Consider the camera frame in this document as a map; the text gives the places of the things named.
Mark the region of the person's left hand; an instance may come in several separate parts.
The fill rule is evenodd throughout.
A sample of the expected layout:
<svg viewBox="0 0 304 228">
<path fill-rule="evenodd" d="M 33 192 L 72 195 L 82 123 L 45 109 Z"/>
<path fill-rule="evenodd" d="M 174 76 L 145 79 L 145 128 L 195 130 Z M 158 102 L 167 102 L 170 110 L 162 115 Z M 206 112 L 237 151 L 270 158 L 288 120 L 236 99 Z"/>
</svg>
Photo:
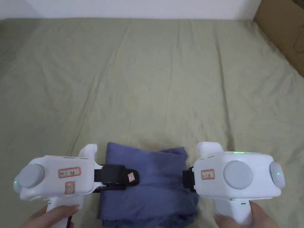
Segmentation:
<svg viewBox="0 0 304 228">
<path fill-rule="evenodd" d="M 31 215 L 22 225 L 21 228 L 51 228 L 54 224 L 62 219 L 73 216 L 77 213 L 79 205 L 59 206 L 47 211 L 47 206 Z"/>
</svg>

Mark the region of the person's right hand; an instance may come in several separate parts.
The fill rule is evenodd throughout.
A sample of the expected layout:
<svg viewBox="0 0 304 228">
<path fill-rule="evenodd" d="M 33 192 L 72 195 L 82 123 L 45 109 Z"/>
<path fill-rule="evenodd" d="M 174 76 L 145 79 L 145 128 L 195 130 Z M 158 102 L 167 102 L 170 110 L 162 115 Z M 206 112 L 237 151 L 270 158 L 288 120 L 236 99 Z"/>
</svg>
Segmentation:
<svg viewBox="0 0 304 228">
<path fill-rule="evenodd" d="M 278 224 L 265 212 L 258 204 L 250 201 L 252 210 L 252 224 L 249 228 L 278 228 Z M 213 215 L 214 221 L 219 228 L 246 228 L 239 225 L 236 221 L 228 216 L 218 213 Z"/>
</svg>

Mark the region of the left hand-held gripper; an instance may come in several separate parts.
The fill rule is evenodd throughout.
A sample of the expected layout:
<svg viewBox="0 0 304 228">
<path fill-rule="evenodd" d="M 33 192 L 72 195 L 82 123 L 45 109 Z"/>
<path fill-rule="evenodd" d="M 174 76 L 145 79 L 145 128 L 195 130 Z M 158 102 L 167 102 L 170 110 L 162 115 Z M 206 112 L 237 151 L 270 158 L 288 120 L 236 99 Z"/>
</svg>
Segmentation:
<svg viewBox="0 0 304 228">
<path fill-rule="evenodd" d="M 98 165 L 96 144 L 88 144 L 77 157 L 43 156 L 33 159 L 15 177 L 13 188 L 21 200 L 47 200 L 47 211 L 59 206 L 79 205 L 87 194 L 124 191 L 140 182 L 137 170 L 123 165 Z M 95 170 L 102 169 L 102 183 L 95 182 Z"/>
</svg>

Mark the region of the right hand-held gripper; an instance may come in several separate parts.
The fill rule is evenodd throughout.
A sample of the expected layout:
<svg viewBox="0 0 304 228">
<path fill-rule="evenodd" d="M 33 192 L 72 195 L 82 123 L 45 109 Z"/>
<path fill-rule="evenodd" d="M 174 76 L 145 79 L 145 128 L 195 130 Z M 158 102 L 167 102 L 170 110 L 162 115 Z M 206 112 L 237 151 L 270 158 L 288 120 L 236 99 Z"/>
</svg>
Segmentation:
<svg viewBox="0 0 304 228">
<path fill-rule="evenodd" d="M 262 153 L 224 151 L 217 142 L 197 145 L 200 159 L 183 171 L 183 187 L 210 198 L 217 213 L 243 226 L 252 224 L 251 200 L 281 195 L 285 178 L 281 165 Z"/>
</svg>

